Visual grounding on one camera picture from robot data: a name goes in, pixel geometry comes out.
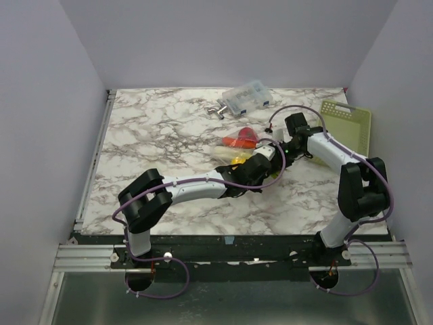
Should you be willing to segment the clear zip top bag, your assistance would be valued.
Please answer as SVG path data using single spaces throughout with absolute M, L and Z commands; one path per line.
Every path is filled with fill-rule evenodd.
M 223 136 L 210 151 L 214 170 L 225 181 L 259 187 L 277 180 L 286 167 L 282 142 L 272 135 L 259 135 L 251 127 Z

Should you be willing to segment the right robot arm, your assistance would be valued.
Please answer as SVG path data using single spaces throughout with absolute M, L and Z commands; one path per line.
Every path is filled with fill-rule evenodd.
M 327 265 L 343 249 L 349 237 L 364 223 L 380 222 L 377 216 L 390 211 L 393 198 L 386 166 L 381 158 L 366 158 L 337 142 L 323 127 L 310 127 L 302 113 L 285 119 L 292 140 L 284 145 L 286 159 L 317 157 L 340 175 L 338 212 L 313 239 L 311 257 Z

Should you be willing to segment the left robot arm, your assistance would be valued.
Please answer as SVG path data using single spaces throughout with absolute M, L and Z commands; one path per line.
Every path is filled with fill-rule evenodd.
M 255 152 L 238 166 L 219 166 L 191 182 L 184 177 L 163 177 L 157 169 L 141 174 L 118 195 L 127 223 L 127 260 L 135 267 L 149 262 L 150 230 L 169 207 L 203 198 L 236 198 L 248 190 L 260 192 L 272 170 L 272 158 L 272 154 Z

